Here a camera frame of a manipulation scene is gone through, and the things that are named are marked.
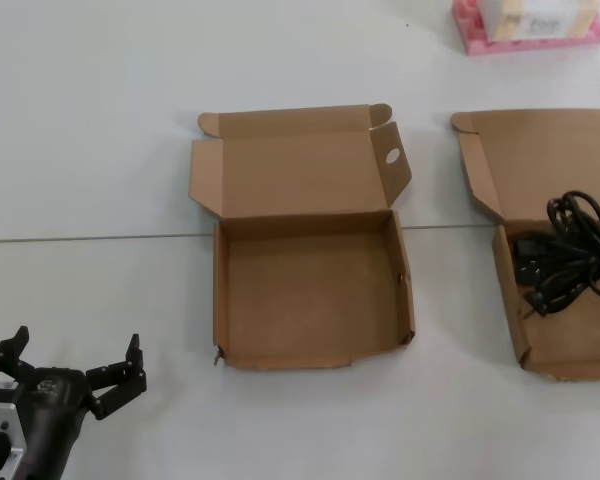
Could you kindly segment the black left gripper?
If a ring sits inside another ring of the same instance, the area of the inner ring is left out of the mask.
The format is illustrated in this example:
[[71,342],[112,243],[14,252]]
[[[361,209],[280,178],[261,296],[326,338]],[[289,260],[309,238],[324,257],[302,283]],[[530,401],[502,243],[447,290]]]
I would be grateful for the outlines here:
[[60,479],[89,409],[103,420],[147,390],[140,337],[125,360],[86,371],[34,367],[20,359],[29,342],[21,326],[0,341],[0,479]]

